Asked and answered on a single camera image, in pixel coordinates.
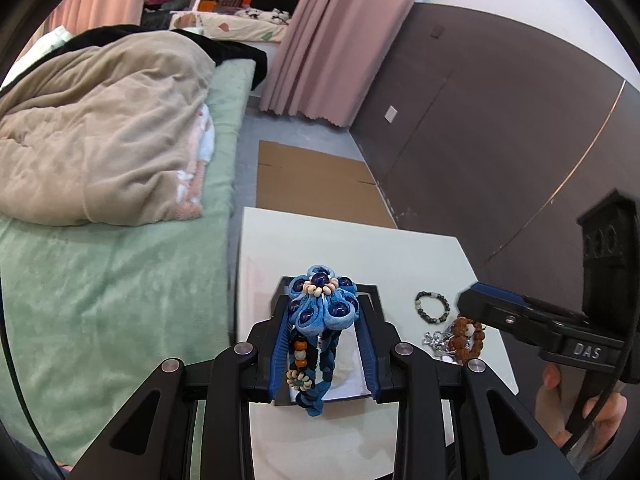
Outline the right hand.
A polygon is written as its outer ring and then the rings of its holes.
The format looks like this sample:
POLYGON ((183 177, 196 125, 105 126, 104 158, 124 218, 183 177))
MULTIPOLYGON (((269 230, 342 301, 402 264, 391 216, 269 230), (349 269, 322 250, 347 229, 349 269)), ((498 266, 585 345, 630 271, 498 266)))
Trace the right hand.
MULTIPOLYGON (((557 446, 563 446, 572 434, 565 429, 562 409, 562 373, 555 364, 548 364, 542 373, 544 383, 538 390, 535 418, 557 446)), ((600 454, 617 434, 627 411, 627 399, 613 392, 594 419, 594 442, 591 456, 600 454)))

